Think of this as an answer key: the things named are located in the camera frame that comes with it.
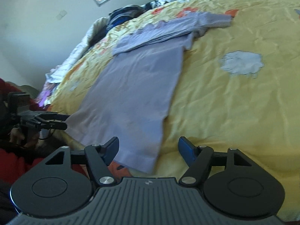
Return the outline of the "person left hand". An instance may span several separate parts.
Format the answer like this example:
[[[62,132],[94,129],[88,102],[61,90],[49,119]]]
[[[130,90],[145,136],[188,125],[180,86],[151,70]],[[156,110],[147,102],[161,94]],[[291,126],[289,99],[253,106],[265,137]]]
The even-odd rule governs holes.
[[[39,132],[22,132],[20,128],[13,128],[10,132],[10,143],[24,148],[37,148],[44,145],[47,138],[40,137]]]

